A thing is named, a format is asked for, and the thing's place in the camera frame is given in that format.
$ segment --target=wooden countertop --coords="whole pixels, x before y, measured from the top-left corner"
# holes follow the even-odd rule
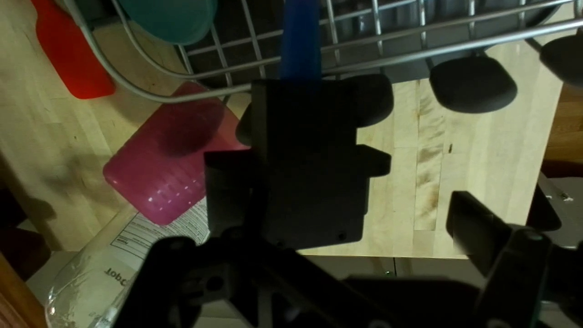
[[[0,3],[0,156],[8,189],[52,249],[77,251],[123,207],[101,167],[158,105],[118,88],[116,96],[67,96],[34,37],[28,3]],[[169,83],[134,61],[118,28],[97,32],[105,54],[141,87],[170,94]],[[371,183],[363,240],[309,256],[460,258],[444,232],[451,190],[467,190],[509,223],[524,223],[560,85],[522,43],[493,48],[518,87],[502,112],[442,110],[425,81],[393,87],[391,117],[358,134],[391,154],[391,174]],[[154,48],[169,61],[169,48]]]

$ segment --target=blue handle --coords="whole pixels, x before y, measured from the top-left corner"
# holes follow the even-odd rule
[[[318,0],[285,0],[280,79],[320,81]]]

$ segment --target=red object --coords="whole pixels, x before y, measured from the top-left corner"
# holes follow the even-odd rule
[[[37,14],[36,39],[68,94],[76,99],[110,96],[114,85],[72,19],[52,0],[32,0],[32,5]]]
[[[176,96],[203,92],[183,85]],[[203,152],[241,150],[236,119],[216,99],[163,105],[105,165],[105,181],[154,225],[169,225],[205,194]]]

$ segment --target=dish rack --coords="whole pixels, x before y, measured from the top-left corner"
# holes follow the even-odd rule
[[[442,10],[442,6],[453,3],[464,6]],[[143,63],[172,79],[198,81],[210,88],[203,94],[178,97],[156,96],[119,76],[103,57],[92,37],[94,26],[88,25],[76,0],[65,5],[103,70],[119,87],[149,101],[189,103],[229,97],[249,92],[254,79],[276,79],[282,30],[256,19],[256,12],[251,12],[252,5],[256,6],[254,0],[236,3],[241,10],[236,12],[241,25],[236,28],[238,35],[225,39],[220,34],[223,26],[218,26],[220,19],[216,17],[201,43],[174,46],[183,65],[181,74],[163,68],[141,50],[118,0],[110,0],[127,41]],[[548,17],[562,6],[573,6],[573,17],[548,23]],[[323,79],[374,72],[387,76],[391,83],[398,83],[422,79],[438,63],[478,54],[504,43],[526,41],[538,52],[540,45],[533,41],[535,37],[583,30],[583,0],[322,0],[318,25]]]

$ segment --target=kitchen counter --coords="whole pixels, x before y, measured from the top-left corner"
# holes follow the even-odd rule
[[[10,178],[8,189],[52,249],[77,251],[127,207],[105,187],[101,167],[158,105],[121,88],[105,99],[72,99],[36,43],[32,6],[1,0],[0,8],[1,176]],[[118,26],[96,35],[119,72],[141,87],[159,94],[178,87],[136,61]],[[170,48],[149,45],[158,61],[178,68]],[[427,81],[393,87],[389,119],[358,134],[358,143],[393,159],[391,174],[371,183],[363,240],[305,254],[462,258],[444,232],[453,190],[471,192],[507,223],[524,223],[560,85],[524,43],[489,56],[518,87],[517,99],[496,114],[451,114],[436,105]],[[240,114],[245,101],[238,97],[232,110]]]

